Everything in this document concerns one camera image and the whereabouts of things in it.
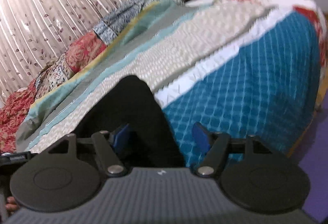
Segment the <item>beige curtain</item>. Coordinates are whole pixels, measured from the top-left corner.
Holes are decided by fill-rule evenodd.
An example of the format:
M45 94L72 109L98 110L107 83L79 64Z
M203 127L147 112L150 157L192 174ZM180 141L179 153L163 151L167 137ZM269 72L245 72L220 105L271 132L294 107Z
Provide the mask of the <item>beige curtain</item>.
M125 0L0 0L1 100Z

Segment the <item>red floral pillow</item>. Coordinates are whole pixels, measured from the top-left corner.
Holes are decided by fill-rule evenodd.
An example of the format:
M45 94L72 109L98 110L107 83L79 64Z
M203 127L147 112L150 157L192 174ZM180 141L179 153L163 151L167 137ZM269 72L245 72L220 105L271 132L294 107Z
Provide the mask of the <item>red floral pillow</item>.
M75 42L66 51L65 59L74 73L77 73L94 60L107 45L99 39L94 31L88 32Z

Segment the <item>round black disc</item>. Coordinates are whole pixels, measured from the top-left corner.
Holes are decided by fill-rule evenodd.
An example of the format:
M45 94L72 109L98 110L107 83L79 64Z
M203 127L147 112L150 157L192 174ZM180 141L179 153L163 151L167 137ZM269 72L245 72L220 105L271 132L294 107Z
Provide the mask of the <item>round black disc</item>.
M59 212L89 200L100 185L99 173L88 163L65 154L45 155L26 163L10 180L16 201L31 210Z
M298 166L262 158L257 163L241 161L226 168L221 187L234 203L262 214L280 214L299 208L310 182Z

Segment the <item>yellow fabric edge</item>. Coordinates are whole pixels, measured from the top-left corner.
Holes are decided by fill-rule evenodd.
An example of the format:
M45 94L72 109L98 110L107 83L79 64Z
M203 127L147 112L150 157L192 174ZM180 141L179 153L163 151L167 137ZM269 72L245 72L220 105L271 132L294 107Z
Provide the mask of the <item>yellow fabric edge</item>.
M319 85L317 99L315 101L315 104L322 104L322 101L325 98L327 90L328 90L328 67L326 68L326 71L325 71L325 77ZM302 135L297 139L297 141L291 147L291 149L289 150L289 152L287 154L287 157L290 157L294 153L295 149L300 145L301 141L303 140L306 132L308 131L309 127L311 126L312 121L316 117L316 115L317 115L317 111L314 110L313 118L312 118L310 124L306 127L305 131L302 133Z
M134 17L130 21L130 23L124 28L124 30L122 30L122 32L112 41L111 44L107 46L107 48L99 56L97 56L94 60L92 60L88 65L86 65L83 70L76 73L72 78L70 78L68 81L64 82L63 84L59 85L58 87L65 86L66 84L73 82L74 80L78 79L79 77L83 76L86 72L94 68L101 61L103 61L108 56L110 50L124 38L124 36L137 24L137 22L141 18L143 18L144 15L147 14L149 10L151 10L155 5L159 3L160 2L158 1L154 1L150 3L145 9L143 9L136 17ZM50 96L58 87L52 89L45 96L35 100L34 103L30 106L30 108L37 106L37 104L40 103L43 99L47 99L47 97Z

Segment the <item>black pants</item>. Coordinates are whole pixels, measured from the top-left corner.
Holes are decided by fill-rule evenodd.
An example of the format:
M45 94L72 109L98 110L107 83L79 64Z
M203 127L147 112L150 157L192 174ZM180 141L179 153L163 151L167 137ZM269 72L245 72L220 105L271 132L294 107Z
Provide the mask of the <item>black pants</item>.
M114 131L128 123L134 131L124 164L145 167L183 167L184 159L148 85L131 75L107 93L81 120L75 133L90 137L100 130Z

